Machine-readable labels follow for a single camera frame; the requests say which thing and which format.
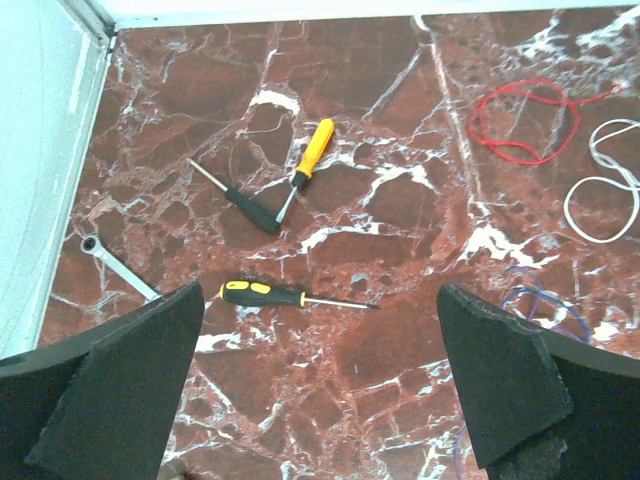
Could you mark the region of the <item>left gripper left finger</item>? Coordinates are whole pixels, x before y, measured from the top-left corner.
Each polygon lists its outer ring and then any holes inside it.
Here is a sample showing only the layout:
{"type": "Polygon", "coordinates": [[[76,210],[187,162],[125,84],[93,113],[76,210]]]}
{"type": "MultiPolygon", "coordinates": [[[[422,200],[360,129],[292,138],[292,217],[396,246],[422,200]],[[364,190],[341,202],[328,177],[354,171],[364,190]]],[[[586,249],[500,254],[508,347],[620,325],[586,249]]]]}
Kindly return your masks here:
{"type": "Polygon", "coordinates": [[[2,359],[2,478],[156,478],[203,315],[193,282],[2,359]]]}

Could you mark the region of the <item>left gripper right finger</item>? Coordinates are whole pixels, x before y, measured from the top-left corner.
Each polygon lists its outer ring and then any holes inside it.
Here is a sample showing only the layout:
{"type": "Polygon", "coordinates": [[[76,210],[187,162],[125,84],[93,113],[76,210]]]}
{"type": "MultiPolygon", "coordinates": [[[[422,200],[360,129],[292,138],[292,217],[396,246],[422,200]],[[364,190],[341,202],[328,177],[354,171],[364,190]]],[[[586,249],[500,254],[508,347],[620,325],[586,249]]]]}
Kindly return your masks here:
{"type": "Polygon", "coordinates": [[[476,462],[492,479],[636,479],[639,362],[444,284],[437,312],[476,462]]]}

